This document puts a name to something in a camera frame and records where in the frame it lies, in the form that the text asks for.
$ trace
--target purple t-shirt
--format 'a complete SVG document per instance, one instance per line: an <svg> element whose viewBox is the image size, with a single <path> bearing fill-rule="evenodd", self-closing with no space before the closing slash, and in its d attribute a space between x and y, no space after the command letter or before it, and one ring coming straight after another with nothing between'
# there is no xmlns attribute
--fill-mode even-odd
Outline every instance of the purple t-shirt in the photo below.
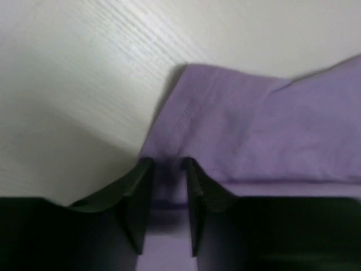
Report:
<svg viewBox="0 0 361 271"><path fill-rule="evenodd" d="M158 167L138 270L196 270L182 158L239 196L357 198L360 138L361 57L298 81L189 65L140 154Z"/></svg>

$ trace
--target stitching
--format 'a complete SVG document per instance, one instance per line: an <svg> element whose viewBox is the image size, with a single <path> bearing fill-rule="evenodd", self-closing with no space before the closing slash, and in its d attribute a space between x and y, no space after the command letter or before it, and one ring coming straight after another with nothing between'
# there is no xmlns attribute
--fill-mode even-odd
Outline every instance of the stitching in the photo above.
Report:
<svg viewBox="0 0 361 271"><path fill-rule="evenodd" d="M206 100L206 99L210 96L210 94L212 93L212 91L213 91L213 89L214 89L214 86L215 86L215 84L218 82L218 79L219 79L221 73L222 73L222 71L219 71L219 72L218 72L218 74L217 74L217 76L215 77L215 79L214 79L211 87L208 88L208 91L207 91L206 95L203 97L202 101L199 103L196 111L193 113L193 115L192 115L190 121L188 122L186 128L184 129L183 133L180 135L177 143L174 145L174 150L177 150L177 148L179 147L179 145L180 145L180 143L181 143L184 135L187 133L187 131L189 130L189 128L190 128L190 126L191 126L191 124L192 124L192 122L194 121L194 119L195 119L195 117L197 116L198 112L199 112L200 109L202 108L205 100Z"/></svg>
<svg viewBox="0 0 361 271"><path fill-rule="evenodd" d="M164 151L164 150L166 149L167 145L169 144L170 139L172 138L172 136L174 135L175 131L177 130L177 128L178 128L179 125L181 124L184 116L186 115L186 113L187 113L188 110L189 110L190 105L194 102L194 100L195 100L196 96L198 95L199 91L200 91L200 88L197 89L197 90L193 93L192 98L191 98L190 101L187 103L187 106L186 106L185 109L183 110L181 116L179 117L176 125L174 126L174 128L172 129L170 135L168 136L167 140L165 141L163 147L159 150L160 152L162 152L162 151Z"/></svg>

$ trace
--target black object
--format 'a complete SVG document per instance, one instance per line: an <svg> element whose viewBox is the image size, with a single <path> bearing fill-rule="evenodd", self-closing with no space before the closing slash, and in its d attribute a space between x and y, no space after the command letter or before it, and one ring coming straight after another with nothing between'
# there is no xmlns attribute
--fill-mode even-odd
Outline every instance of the black object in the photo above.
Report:
<svg viewBox="0 0 361 271"><path fill-rule="evenodd" d="M134 271L142 252L154 163L70 207L0 199L0 270Z"/></svg>
<svg viewBox="0 0 361 271"><path fill-rule="evenodd" d="M347 198L237 197L187 160L199 271L361 270L361 205Z"/></svg>

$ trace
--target white wooden surface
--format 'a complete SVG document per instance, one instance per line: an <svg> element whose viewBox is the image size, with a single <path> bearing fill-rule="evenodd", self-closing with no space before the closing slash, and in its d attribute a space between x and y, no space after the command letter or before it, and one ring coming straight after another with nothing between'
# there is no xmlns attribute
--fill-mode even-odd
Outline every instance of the white wooden surface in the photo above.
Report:
<svg viewBox="0 0 361 271"><path fill-rule="evenodd" d="M1 195L93 192L133 165L182 64L304 75L361 51L360 14L360 0L1 0Z"/></svg>

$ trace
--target purple cloth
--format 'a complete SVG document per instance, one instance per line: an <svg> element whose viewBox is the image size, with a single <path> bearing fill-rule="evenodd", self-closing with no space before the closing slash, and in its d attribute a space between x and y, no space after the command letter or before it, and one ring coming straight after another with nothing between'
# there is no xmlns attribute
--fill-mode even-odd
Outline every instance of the purple cloth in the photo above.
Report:
<svg viewBox="0 0 361 271"><path fill-rule="evenodd" d="M187 156L239 196L360 197L360 139L361 57L294 82L189 65L140 155L160 165L155 199L168 208L187 201L181 171ZM170 246L163 253L177 253ZM138 270L155 270L150 266Z"/></svg>

